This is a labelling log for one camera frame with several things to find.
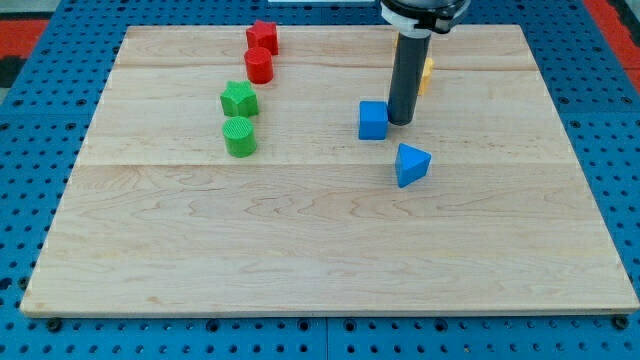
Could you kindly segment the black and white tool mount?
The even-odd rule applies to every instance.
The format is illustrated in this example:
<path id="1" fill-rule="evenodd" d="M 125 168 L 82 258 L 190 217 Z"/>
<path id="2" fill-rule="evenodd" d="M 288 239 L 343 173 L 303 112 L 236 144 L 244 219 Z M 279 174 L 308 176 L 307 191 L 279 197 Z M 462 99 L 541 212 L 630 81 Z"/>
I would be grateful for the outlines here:
<path id="1" fill-rule="evenodd" d="M 381 0 L 381 16 L 402 35 L 447 34 L 468 13 L 471 0 Z"/>

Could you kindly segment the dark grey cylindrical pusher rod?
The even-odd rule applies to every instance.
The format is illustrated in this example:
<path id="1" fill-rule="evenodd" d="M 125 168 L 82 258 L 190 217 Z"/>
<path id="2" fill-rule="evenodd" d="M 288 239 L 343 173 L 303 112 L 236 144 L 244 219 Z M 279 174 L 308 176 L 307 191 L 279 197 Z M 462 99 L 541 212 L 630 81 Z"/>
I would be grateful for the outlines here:
<path id="1" fill-rule="evenodd" d="M 393 125 L 405 126 L 413 120 L 430 39 L 430 35 L 398 36 L 387 101 L 389 121 Z"/>

